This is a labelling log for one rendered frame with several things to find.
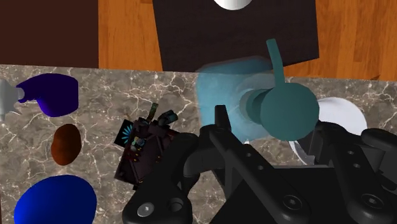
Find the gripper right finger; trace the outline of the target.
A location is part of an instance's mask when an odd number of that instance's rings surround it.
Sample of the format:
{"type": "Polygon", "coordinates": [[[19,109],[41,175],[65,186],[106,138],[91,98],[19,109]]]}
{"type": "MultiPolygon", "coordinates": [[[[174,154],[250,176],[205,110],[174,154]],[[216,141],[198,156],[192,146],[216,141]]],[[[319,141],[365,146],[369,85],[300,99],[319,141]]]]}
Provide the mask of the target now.
{"type": "Polygon", "coordinates": [[[370,128],[358,136],[336,123],[319,121],[297,142],[315,164],[334,168],[346,210],[356,223],[397,224],[392,203],[396,195],[379,180],[384,154],[397,152],[397,135],[370,128]]]}

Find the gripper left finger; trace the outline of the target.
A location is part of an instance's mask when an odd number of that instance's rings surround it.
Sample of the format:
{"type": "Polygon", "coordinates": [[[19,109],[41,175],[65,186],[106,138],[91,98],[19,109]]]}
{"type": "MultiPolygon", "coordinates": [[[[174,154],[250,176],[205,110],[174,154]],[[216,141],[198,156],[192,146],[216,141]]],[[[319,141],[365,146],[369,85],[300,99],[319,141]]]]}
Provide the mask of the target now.
{"type": "Polygon", "coordinates": [[[226,107],[215,107],[215,123],[196,136],[180,133],[171,141],[165,155],[144,179],[123,209],[123,224],[192,224],[192,203],[187,195],[185,163],[208,144],[224,165],[224,194],[238,196],[239,187],[249,188],[240,201],[228,200],[224,207],[235,206],[236,215],[248,220],[251,208],[270,215],[276,224],[308,224],[311,216],[305,199],[252,146],[242,144],[228,129],[226,107]]]}

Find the teal pump soap dispenser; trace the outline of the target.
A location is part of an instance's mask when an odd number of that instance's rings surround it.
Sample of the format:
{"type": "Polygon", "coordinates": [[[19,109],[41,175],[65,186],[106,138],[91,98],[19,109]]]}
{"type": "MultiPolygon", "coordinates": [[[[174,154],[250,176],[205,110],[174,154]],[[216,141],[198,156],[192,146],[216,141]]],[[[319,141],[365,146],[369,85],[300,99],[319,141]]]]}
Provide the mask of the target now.
{"type": "Polygon", "coordinates": [[[319,118],[316,96],[299,83],[286,82],[276,41],[266,44],[269,59],[246,57],[197,71],[202,125],[214,123],[215,107],[224,105],[231,131],[241,142],[268,136],[295,141],[314,129],[319,118]]]}

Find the white bowl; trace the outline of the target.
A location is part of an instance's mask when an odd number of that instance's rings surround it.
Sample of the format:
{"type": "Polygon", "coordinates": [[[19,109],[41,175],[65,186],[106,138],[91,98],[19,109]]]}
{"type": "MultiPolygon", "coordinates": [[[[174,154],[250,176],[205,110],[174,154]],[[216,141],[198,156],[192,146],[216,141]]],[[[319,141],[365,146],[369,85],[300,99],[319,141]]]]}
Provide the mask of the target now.
{"type": "Polygon", "coordinates": [[[336,123],[352,134],[360,135],[367,129],[367,122],[361,110],[352,102],[339,97],[318,100],[319,120],[336,123]]]}

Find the dark toy figure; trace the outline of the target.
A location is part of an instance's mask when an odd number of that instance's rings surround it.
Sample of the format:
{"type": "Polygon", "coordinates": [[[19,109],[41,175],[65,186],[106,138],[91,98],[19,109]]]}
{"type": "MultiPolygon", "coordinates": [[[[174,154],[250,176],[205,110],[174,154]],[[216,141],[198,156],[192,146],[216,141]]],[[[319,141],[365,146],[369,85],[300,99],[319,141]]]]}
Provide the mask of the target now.
{"type": "Polygon", "coordinates": [[[177,114],[168,110],[155,119],[157,108],[158,104],[153,103],[146,118],[124,120],[115,139],[115,144],[123,148],[115,179],[133,185],[134,190],[161,162],[164,151],[179,134],[170,128],[178,120],[177,114]]]}

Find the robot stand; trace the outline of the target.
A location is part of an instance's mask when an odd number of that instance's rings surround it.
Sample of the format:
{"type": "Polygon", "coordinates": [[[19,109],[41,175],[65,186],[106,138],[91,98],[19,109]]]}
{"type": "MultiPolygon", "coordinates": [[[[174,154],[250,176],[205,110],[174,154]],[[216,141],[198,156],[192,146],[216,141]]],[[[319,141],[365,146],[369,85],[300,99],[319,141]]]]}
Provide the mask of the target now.
{"type": "Polygon", "coordinates": [[[153,0],[163,71],[250,56],[269,58],[275,39],[283,64],[319,57],[316,0],[252,0],[226,10],[214,0],[153,0]]]}

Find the brown egg-shaped object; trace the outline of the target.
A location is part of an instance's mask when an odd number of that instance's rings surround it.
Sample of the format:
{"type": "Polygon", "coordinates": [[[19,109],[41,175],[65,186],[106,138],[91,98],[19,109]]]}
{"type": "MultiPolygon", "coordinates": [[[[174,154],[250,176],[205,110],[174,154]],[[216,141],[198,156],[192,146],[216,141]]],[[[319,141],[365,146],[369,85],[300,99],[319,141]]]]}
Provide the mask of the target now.
{"type": "Polygon", "coordinates": [[[59,127],[54,135],[51,145],[53,160],[59,165],[72,163],[81,151],[81,135],[73,124],[59,127]]]}

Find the blue bowl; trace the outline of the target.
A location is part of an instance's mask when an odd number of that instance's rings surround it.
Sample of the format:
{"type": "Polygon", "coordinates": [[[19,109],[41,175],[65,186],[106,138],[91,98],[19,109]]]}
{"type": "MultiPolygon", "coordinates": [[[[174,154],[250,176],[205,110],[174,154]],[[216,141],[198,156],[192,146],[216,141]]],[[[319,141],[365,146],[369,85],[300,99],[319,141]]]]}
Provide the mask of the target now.
{"type": "Polygon", "coordinates": [[[92,224],[97,197],[91,184],[73,175],[45,178],[18,200],[14,224],[92,224]]]}

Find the purple spray bottle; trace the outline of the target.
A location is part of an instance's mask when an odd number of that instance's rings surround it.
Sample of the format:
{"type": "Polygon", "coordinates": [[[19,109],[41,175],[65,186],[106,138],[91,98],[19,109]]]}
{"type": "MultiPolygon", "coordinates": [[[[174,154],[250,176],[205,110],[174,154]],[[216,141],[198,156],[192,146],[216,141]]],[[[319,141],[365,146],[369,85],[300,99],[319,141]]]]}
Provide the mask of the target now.
{"type": "Polygon", "coordinates": [[[0,79],[0,122],[6,114],[20,114],[16,103],[36,101],[41,111],[49,117],[60,117],[79,107],[79,83],[76,78],[57,73],[33,76],[16,86],[0,79]]]}

